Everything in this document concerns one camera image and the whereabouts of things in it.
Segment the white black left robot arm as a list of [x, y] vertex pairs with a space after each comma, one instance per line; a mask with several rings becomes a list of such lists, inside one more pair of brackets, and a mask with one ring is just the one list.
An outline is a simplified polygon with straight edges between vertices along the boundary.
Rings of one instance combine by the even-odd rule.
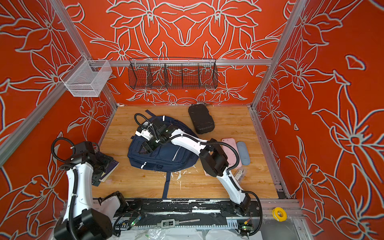
[[[55, 152], [58, 141], [70, 144], [72, 155], [63, 160]], [[59, 167], [68, 177], [68, 203], [64, 217], [54, 228], [56, 240], [107, 240], [113, 235], [113, 218], [116, 213], [127, 210], [124, 196], [116, 191], [98, 200], [94, 205], [92, 187], [99, 186], [102, 176], [110, 173], [118, 163], [100, 152], [98, 144], [58, 137], [51, 145], [54, 159], [62, 162]]]

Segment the navy blue student backpack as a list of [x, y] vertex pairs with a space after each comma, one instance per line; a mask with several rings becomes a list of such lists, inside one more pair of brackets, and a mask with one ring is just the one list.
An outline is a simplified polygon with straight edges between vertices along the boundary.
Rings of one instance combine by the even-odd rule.
[[169, 191], [171, 173], [192, 167], [197, 162], [198, 155], [172, 143], [167, 143], [164, 146], [161, 145], [151, 153], [141, 154], [140, 148], [146, 141], [147, 139], [144, 137], [138, 135], [132, 136], [127, 157], [132, 167], [142, 170], [165, 172], [167, 174], [162, 195], [162, 198], [166, 199]]

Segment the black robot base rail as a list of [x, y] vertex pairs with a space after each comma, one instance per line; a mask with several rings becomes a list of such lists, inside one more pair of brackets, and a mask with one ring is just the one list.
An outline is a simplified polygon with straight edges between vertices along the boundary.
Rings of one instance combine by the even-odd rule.
[[260, 204], [254, 200], [248, 211], [241, 214], [229, 199], [126, 199], [127, 208], [117, 210], [114, 217], [122, 214], [182, 215], [217, 214], [223, 217], [259, 218]]

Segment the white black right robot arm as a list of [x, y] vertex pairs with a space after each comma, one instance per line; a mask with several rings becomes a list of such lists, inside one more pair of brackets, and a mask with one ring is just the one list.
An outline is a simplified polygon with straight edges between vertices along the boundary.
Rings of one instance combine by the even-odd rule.
[[161, 127], [158, 130], [154, 128], [154, 124], [140, 126], [135, 135], [146, 139], [141, 147], [142, 153], [154, 152], [158, 147], [168, 143], [194, 153], [200, 158], [205, 172], [217, 178], [227, 191], [236, 214], [241, 216], [249, 214], [251, 196], [254, 196], [257, 203], [256, 208], [260, 216], [263, 216], [259, 197], [252, 191], [243, 190], [232, 174], [232, 169], [240, 163], [240, 156], [229, 144], [214, 139], [209, 141], [199, 139], [174, 125]]

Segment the purple notebook yellow label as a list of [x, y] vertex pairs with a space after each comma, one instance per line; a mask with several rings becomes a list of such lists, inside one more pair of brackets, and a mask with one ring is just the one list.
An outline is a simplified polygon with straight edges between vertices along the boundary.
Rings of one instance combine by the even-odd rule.
[[111, 160], [106, 168], [106, 172], [100, 177], [100, 182], [105, 182], [112, 172], [117, 168], [120, 163], [116, 160]]

